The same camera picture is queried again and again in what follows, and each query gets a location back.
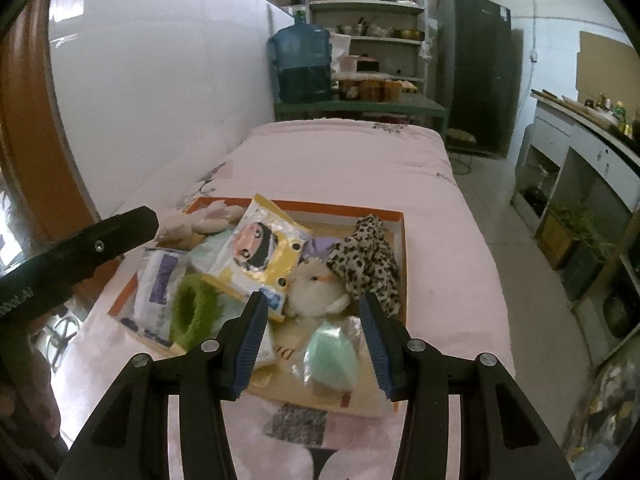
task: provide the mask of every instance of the green fuzzy object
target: green fuzzy object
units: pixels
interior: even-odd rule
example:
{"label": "green fuzzy object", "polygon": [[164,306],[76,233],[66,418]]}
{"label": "green fuzzy object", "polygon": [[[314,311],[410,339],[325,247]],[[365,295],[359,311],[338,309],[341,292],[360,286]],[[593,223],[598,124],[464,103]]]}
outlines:
{"label": "green fuzzy object", "polygon": [[218,295],[218,290],[200,274],[185,276],[172,308],[171,340],[189,351],[209,338],[213,323],[222,314]]}
{"label": "green fuzzy object", "polygon": [[311,335],[305,361],[313,379],[339,392],[352,392],[358,381],[353,344],[326,321]]}

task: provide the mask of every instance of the leopard print cloth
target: leopard print cloth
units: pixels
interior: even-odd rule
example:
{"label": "leopard print cloth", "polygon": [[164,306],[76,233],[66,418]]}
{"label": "leopard print cloth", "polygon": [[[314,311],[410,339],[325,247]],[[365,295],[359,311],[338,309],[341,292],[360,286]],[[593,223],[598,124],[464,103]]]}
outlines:
{"label": "leopard print cloth", "polygon": [[342,278],[352,300],[371,291],[387,317],[398,314],[400,272],[380,218],[368,215],[358,220],[356,232],[333,245],[326,264]]}

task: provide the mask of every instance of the blue water jug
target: blue water jug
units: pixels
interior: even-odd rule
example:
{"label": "blue water jug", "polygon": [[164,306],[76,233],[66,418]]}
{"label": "blue water jug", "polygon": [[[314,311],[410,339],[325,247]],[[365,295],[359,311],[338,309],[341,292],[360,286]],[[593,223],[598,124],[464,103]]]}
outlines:
{"label": "blue water jug", "polygon": [[273,98],[291,104],[329,101],[329,31],[305,23],[301,14],[294,20],[293,25],[278,31],[267,42]]}

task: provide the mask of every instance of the wooden door frame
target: wooden door frame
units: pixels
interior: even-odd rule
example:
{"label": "wooden door frame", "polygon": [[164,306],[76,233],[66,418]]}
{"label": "wooden door frame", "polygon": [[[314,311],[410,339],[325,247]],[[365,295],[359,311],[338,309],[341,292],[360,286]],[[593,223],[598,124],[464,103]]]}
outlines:
{"label": "wooden door frame", "polygon": [[[31,235],[32,253],[100,219],[60,120],[49,57],[49,2],[29,0],[0,44],[0,168]],[[108,262],[76,285],[76,298],[87,309],[118,264]]]}

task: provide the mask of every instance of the metal bolt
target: metal bolt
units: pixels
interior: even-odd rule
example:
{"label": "metal bolt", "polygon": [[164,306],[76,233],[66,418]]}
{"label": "metal bolt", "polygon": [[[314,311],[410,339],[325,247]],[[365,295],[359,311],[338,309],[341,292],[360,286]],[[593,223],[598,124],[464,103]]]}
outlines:
{"label": "metal bolt", "polygon": [[131,362],[136,368],[142,368],[149,362],[149,356],[147,354],[138,354],[133,356]]}
{"label": "metal bolt", "polygon": [[480,362],[484,366],[495,366],[498,362],[498,358],[493,354],[484,353],[480,355]]}
{"label": "metal bolt", "polygon": [[200,349],[203,352],[215,352],[218,348],[220,348],[220,343],[215,339],[207,339],[200,345]]}
{"label": "metal bolt", "polygon": [[427,343],[425,343],[422,339],[409,339],[406,343],[406,347],[412,352],[422,352],[425,348],[427,348]]}

